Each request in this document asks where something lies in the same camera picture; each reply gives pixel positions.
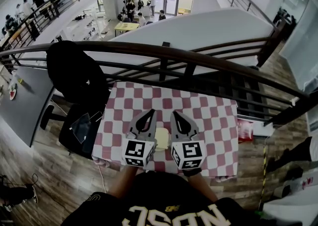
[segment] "yellow table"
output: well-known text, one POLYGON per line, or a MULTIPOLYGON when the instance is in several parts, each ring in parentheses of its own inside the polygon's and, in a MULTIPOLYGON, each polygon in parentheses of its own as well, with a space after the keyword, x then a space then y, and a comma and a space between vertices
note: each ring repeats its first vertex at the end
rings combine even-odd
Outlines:
POLYGON ((136 23, 118 23, 115 26, 115 37, 116 37, 116 31, 126 32, 126 31, 132 31, 139 27, 139 24, 136 23))

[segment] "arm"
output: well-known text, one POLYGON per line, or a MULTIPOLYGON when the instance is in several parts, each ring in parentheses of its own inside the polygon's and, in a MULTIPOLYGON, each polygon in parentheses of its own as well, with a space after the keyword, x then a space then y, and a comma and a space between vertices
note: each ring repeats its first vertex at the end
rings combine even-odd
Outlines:
POLYGON ((217 202, 218 197, 211 190, 210 186, 204 180, 201 173, 188 177, 188 182, 193 188, 197 189, 209 200, 211 200, 212 202, 217 202))
POLYGON ((138 167, 125 166, 116 176, 115 181, 108 190, 108 194, 116 198, 123 198, 130 189, 136 176, 138 167))

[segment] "white cabinet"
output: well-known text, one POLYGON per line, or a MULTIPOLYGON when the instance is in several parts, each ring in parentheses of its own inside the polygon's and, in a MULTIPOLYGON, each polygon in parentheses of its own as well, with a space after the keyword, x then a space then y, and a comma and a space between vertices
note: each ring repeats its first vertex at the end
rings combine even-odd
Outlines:
POLYGON ((103 0, 105 15, 108 20, 117 19, 119 14, 117 0, 103 0))

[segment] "black pants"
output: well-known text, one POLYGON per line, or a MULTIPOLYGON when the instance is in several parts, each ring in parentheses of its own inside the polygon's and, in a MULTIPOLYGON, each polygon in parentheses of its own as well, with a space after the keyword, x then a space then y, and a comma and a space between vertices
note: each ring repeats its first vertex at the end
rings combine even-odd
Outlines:
POLYGON ((307 137, 305 141, 300 143, 294 149, 285 152, 277 161, 274 161, 271 164, 269 163, 268 170, 275 171, 291 161, 312 161, 309 150, 311 141, 312 137, 307 137))
POLYGON ((127 12, 127 16, 130 18, 130 22, 134 20, 133 13, 127 12))
POLYGON ((31 21, 29 23, 29 26, 31 27, 31 35, 33 38, 36 38, 40 35, 39 30, 36 28, 35 23, 31 21))
POLYGON ((4 199, 8 205, 18 205, 23 200, 32 199, 34 196, 31 184, 26 184, 25 187, 9 188, 3 186, 0 189, 0 197, 4 199))

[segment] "yellow object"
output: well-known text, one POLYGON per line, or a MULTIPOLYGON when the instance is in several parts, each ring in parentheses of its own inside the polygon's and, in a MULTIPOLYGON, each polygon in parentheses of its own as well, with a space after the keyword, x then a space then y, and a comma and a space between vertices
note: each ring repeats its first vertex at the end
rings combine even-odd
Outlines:
POLYGON ((132 31, 139 27, 139 24, 136 23, 118 23, 115 26, 115 30, 117 31, 132 31))
POLYGON ((169 132, 166 128, 157 128, 155 139, 157 140, 156 151, 168 149, 169 132))

